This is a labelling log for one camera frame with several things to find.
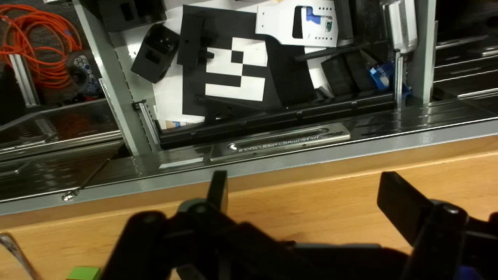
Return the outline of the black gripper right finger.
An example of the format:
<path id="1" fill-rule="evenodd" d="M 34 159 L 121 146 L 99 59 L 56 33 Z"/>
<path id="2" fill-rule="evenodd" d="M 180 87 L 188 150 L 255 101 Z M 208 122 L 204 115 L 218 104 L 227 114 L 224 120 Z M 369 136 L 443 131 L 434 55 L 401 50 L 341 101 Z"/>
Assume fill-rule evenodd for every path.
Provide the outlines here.
<path id="1" fill-rule="evenodd" d="M 412 248 L 401 280 L 498 280 L 498 213 L 470 216 L 383 171 L 376 206 Z"/>

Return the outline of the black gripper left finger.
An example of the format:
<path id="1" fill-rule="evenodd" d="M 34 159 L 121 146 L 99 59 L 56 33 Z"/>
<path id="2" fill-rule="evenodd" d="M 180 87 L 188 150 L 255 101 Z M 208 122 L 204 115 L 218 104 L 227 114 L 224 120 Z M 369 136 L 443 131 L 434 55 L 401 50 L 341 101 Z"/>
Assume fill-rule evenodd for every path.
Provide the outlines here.
<path id="1" fill-rule="evenodd" d="M 249 223 L 224 213 L 227 173 L 215 171 L 204 199 L 180 204 L 174 216 L 132 215 L 99 280 L 289 280 L 286 251 Z"/>

